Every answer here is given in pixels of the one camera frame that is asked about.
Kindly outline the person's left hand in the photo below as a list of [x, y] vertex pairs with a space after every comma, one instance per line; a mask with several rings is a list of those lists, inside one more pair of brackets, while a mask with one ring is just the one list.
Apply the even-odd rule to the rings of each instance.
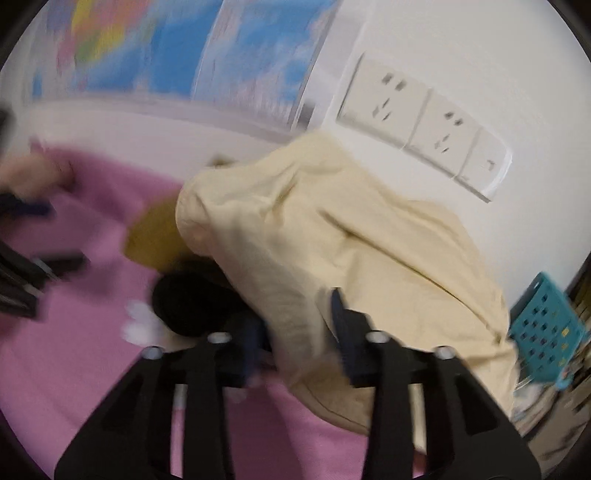
[[63, 166], [42, 153], [6, 157], [1, 160], [1, 192], [23, 201], [37, 200], [54, 189], [68, 186], [73, 178]]

